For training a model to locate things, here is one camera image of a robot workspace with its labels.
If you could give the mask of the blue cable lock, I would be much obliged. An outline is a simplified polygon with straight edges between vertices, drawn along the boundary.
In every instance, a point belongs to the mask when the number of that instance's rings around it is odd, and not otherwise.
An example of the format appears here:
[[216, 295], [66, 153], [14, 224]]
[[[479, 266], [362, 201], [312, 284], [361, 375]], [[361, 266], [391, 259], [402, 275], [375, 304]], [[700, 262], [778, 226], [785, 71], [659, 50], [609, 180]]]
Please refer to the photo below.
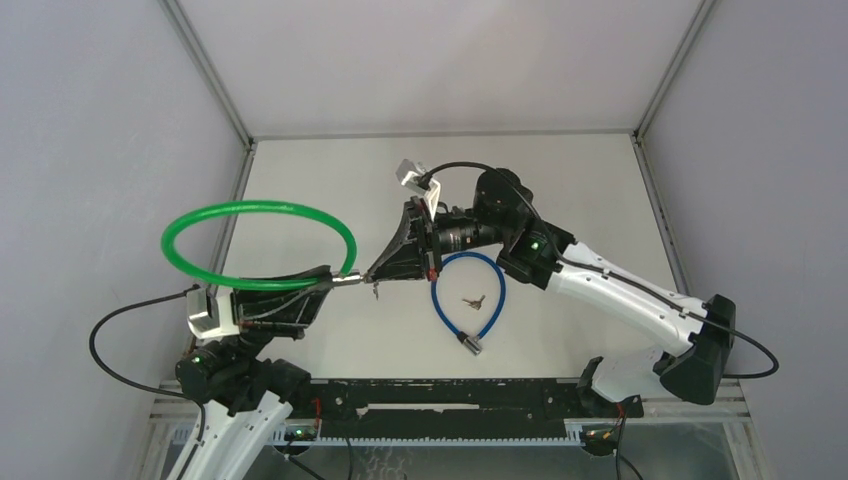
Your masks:
[[[448, 308], [443, 306], [441, 294], [448, 292], [448, 287], [458, 287], [457, 281], [449, 281], [445, 288], [440, 284], [443, 274], [447, 273], [449, 268], [462, 262], [477, 262], [480, 265], [485, 264], [492, 272], [491, 279], [483, 282], [482, 286], [475, 283], [471, 287], [462, 287], [460, 292], [453, 293], [450, 297], [451, 301], [461, 302], [466, 307], [469, 307], [463, 302], [463, 299], [478, 299], [485, 295], [486, 299], [482, 303], [480, 310], [472, 310], [487, 315], [487, 319], [478, 327], [471, 330], [464, 328], [462, 320], [456, 320], [453, 317], [455, 308], [450, 305]], [[491, 330], [501, 318], [506, 300], [507, 300], [507, 281], [503, 269], [497, 265], [496, 261], [488, 255], [479, 252], [465, 251], [453, 253], [442, 260], [442, 271], [438, 274], [437, 279], [430, 282], [430, 299], [433, 309], [441, 321], [441, 323], [451, 332], [455, 339], [474, 357], [479, 356], [483, 352], [481, 341], [485, 339]]]

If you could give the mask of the blue lock keys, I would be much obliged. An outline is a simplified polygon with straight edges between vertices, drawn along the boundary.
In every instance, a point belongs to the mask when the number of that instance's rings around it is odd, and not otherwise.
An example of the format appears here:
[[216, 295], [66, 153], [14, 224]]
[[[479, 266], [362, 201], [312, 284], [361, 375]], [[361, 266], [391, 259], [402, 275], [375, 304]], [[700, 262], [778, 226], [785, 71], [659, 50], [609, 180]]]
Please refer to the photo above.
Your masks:
[[474, 310], [480, 310], [485, 299], [486, 296], [482, 295], [478, 299], [463, 299], [463, 302]]

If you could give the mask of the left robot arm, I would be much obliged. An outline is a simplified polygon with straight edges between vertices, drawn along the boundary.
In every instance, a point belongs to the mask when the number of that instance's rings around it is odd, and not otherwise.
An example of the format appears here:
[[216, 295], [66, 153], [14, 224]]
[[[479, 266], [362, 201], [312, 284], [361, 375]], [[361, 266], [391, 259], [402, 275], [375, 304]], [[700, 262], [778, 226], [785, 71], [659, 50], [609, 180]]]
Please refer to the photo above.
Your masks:
[[187, 293], [188, 326], [201, 344], [175, 366], [181, 393], [201, 412], [172, 479], [241, 479], [272, 433], [289, 417], [312, 425], [295, 441], [319, 432], [324, 403], [305, 369], [286, 360], [262, 360], [276, 338], [300, 340], [329, 294], [327, 265], [295, 274], [306, 286], [289, 291], [235, 288], [220, 297]]

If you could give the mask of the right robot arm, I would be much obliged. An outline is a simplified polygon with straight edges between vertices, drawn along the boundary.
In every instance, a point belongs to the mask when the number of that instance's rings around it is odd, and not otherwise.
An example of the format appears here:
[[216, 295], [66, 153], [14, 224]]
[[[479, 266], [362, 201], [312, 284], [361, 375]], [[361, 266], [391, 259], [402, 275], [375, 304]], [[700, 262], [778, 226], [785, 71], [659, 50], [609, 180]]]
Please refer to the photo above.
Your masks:
[[579, 406], [605, 415], [616, 403], [663, 390], [680, 400], [710, 405], [733, 346], [735, 304], [665, 290], [627, 272], [545, 221], [532, 192], [510, 170], [478, 164], [471, 207], [439, 209], [434, 170], [404, 162], [398, 177], [414, 191], [396, 233], [366, 271], [366, 282], [435, 282], [446, 255], [501, 247], [495, 264], [519, 283], [571, 295], [619, 315], [654, 345], [631, 358], [596, 357], [578, 388]]

